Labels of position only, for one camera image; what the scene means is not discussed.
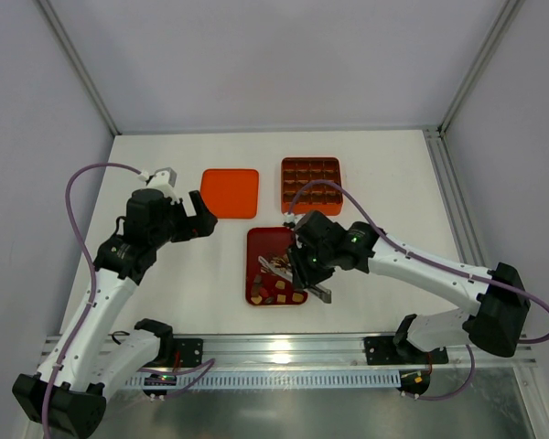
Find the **food item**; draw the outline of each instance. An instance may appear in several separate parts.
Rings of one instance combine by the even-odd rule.
[[[260,274],[254,276],[253,287],[250,290],[251,297],[258,297],[260,295],[260,287],[263,285],[263,277]]]

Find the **cable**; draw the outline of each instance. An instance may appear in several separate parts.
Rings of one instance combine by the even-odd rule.
[[[175,370],[179,369],[179,366],[181,365],[181,351],[178,350],[177,354],[175,354],[175,362],[173,363],[173,369],[171,372],[174,372]]]
[[[441,396],[422,396],[413,394],[409,391],[402,391],[401,394],[403,396],[408,396],[409,398],[413,398],[414,400],[421,400],[421,401],[445,401],[449,400],[455,396],[458,396],[462,391],[467,389],[469,387],[469,384],[474,380],[474,375],[476,375],[476,359],[474,358],[474,353],[472,352],[472,349],[470,346],[466,345],[466,349],[468,350],[469,354],[469,375],[464,381],[464,383],[459,386],[459,388],[456,391],[452,391],[450,393],[447,393],[445,395]]]
[[[427,375],[431,375],[433,373],[433,356],[431,355],[431,352],[427,352],[427,363],[429,366],[429,370],[427,371]]]
[[[120,163],[95,163],[93,165],[85,166],[79,171],[77,171],[75,174],[73,174],[73,176],[71,176],[70,178],[70,181],[67,183],[67,187],[65,188],[65,208],[67,209],[67,216],[70,219],[71,228],[73,229],[73,234],[75,235],[75,240],[80,245],[81,253],[83,254],[86,262],[88,263],[88,268],[90,270],[91,290],[90,290],[90,297],[88,299],[88,303],[85,305],[85,308],[83,309],[83,312],[81,313],[79,320],[75,324],[75,327],[73,327],[73,329],[71,330],[70,336],[67,337],[67,340],[65,340],[65,343],[63,344],[63,348],[61,349],[59,355],[57,356],[57,360],[53,365],[51,376],[48,379],[47,388],[45,390],[45,396],[43,397],[43,404],[41,406],[41,423],[43,425],[43,432],[45,435],[45,439],[51,438],[51,433],[50,433],[50,430],[48,429],[48,404],[51,399],[51,393],[53,392],[53,386],[55,385],[57,374],[60,371],[62,361],[65,358],[65,354],[69,350],[71,343],[73,342],[73,339],[77,336],[78,332],[80,332],[83,322],[85,322],[85,319],[87,318],[88,314],[90,313],[90,310],[92,309],[91,303],[93,303],[93,299],[95,298],[95,294],[96,294],[97,285],[96,285],[95,268],[93,267],[92,256],[90,255],[90,252],[88,251],[88,248],[85,245],[83,237],[81,236],[80,228],[78,227],[77,222],[75,220],[75,216],[73,215],[73,209],[71,208],[71,187],[73,186],[73,183],[75,182],[75,180],[81,174],[91,169],[95,169],[97,167],[120,167],[121,169],[127,169],[129,171],[132,171],[135,174],[140,174],[140,171],[138,169],[136,169],[135,167],[131,167],[129,165],[122,165]]]
[[[215,363],[215,359],[208,359],[207,361],[201,363],[200,365],[196,366],[195,368],[182,370],[179,372],[159,372],[156,369],[147,369],[147,368],[141,368],[138,371],[144,372],[144,373],[154,373],[156,375],[167,375],[168,377],[178,377],[180,375],[188,375],[189,373],[197,372],[200,369],[205,368],[211,363],[211,366],[213,366],[213,363]]]
[[[122,341],[120,341],[118,338],[116,338],[116,334],[121,334],[123,336],[129,336],[130,333],[129,332],[126,332],[126,331],[113,331],[112,332],[112,341],[116,344],[116,345],[122,345]]]
[[[177,396],[182,395],[183,393],[185,393],[186,391],[191,389],[193,386],[195,386],[205,376],[206,373],[208,373],[210,371],[211,368],[213,368],[213,365],[215,364],[215,362],[216,362],[215,359],[208,359],[205,363],[201,363],[199,366],[197,366],[194,369],[189,369],[189,370],[186,370],[184,372],[162,373],[163,375],[167,375],[167,376],[187,375],[188,373],[197,371],[197,370],[207,366],[206,369],[203,370],[198,375],[198,377],[196,377],[192,382],[190,382],[186,386],[182,387],[178,391],[174,391],[173,393],[169,393],[168,395],[165,395],[165,397],[163,399],[168,400],[168,399],[171,399],[171,398],[176,398]],[[163,384],[163,383],[167,384],[166,381],[162,381],[162,380],[147,380],[147,381],[148,382],[157,382],[159,384]]]
[[[374,232],[377,233],[378,236],[380,236],[384,241],[386,241],[386,243],[388,243],[395,250],[397,250],[397,251],[399,251],[403,254],[406,254],[407,256],[418,260],[419,262],[423,262],[424,264],[429,265],[430,267],[434,267],[434,268],[437,268],[439,270],[443,270],[444,272],[455,274],[455,275],[463,277],[465,279],[469,279],[469,280],[472,280],[472,281],[482,282],[484,284],[496,286],[496,287],[502,288],[506,291],[510,291],[511,293],[515,293],[517,295],[521,295],[523,297],[526,297],[527,299],[531,300],[532,302],[535,302],[536,304],[538,304],[542,309],[544,309],[549,314],[549,305],[543,299],[540,299],[536,295],[533,295],[531,293],[527,293],[526,291],[523,291],[519,288],[516,288],[516,287],[511,286],[511,285],[503,284],[502,282],[498,282],[498,281],[495,281],[493,279],[488,279],[486,277],[481,277],[481,276],[474,276],[470,273],[466,273],[466,272],[463,272],[461,270],[457,270],[455,268],[447,267],[446,265],[444,265],[442,263],[432,261],[432,260],[427,259],[426,257],[421,256],[419,254],[416,254],[414,252],[409,252],[404,247],[397,244],[396,242],[391,240],[388,236],[386,236],[386,233],[384,233],[384,231],[382,231],[381,228],[376,225],[376,223],[372,220],[370,215],[368,215],[368,213],[366,213],[366,210],[364,210],[364,208],[360,205],[360,203],[358,201],[356,201],[356,199],[346,189],[344,189],[340,185],[337,185],[333,181],[313,180],[313,181],[310,181],[309,183],[307,183],[306,185],[304,185],[296,193],[295,197],[293,198],[293,202],[291,203],[291,206],[289,206],[289,212],[288,212],[289,214],[293,213],[293,209],[295,208],[296,203],[298,202],[299,198],[301,197],[301,194],[305,190],[309,189],[310,187],[312,187],[314,185],[328,185],[328,186],[331,186],[334,189],[340,191],[344,196],[346,196],[347,199],[349,199],[351,201],[351,204],[354,205],[354,207],[360,212],[360,214],[366,219],[366,221],[368,221],[368,223],[370,224],[370,226],[372,227]],[[538,343],[543,343],[547,340],[549,340],[549,332],[547,334],[545,334],[544,336],[542,336],[542,337],[521,339],[521,340],[519,340],[519,343],[526,344],[526,345],[534,345],[534,344],[538,344]]]

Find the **food piece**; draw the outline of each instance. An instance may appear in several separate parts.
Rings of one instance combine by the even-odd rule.
[[[278,269],[286,269],[288,265],[288,261],[285,261],[285,259],[281,256],[273,256],[270,263]]]
[[[260,274],[254,276],[253,287],[250,290],[250,297],[258,297],[260,295],[260,287],[263,284],[263,277]]]

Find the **metal base plate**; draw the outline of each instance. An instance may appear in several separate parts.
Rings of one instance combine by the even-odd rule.
[[[366,354],[366,363],[369,366],[388,366],[401,364],[419,364],[425,365],[427,358],[420,357],[411,362],[405,362],[396,352],[393,343],[393,336],[378,336],[364,338],[364,353]],[[435,349],[431,351],[431,362],[435,364],[447,364],[449,357],[447,350]]]
[[[148,374],[137,373],[123,390],[144,390],[159,393],[178,390],[191,383],[195,376],[181,375],[167,384],[149,385]],[[380,389],[401,386],[398,370],[271,370],[214,371],[211,370],[195,386],[196,391],[259,391],[304,389]]]
[[[344,334],[176,334],[177,340],[203,339],[203,356],[215,359],[217,368],[229,370],[262,369],[397,369],[417,370],[417,365],[379,364],[368,365],[364,355],[364,340],[368,337],[392,340],[394,333],[344,333]],[[41,362],[57,346],[59,336],[47,337],[41,351]],[[103,341],[101,358],[115,351],[118,346],[110,339]],[[464,346],[447,348],[449,362],[434,362],[434,369],[468,368],[469,355]],[[514,357],[504,359],[494,357],[478,348],[474,349],[476,364],[479,368],[536,368],[537,362],[531,345],[521,344]],[[171,370],[173,363],[159,371]]]
[[[176,354],[179,355],[181,368],[195,368],[203,358],[203,340],[201,338],[173,338]]]

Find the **red tray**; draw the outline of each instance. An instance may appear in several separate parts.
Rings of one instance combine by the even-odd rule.
[[[270,263],[285,264],[286,249],[293,243],[293,232],[285,227],[263,227],[248,231],[246,239],[246,302],[253,306],[301,305],[307,293],[266,271],[258,262],[263,256]]]

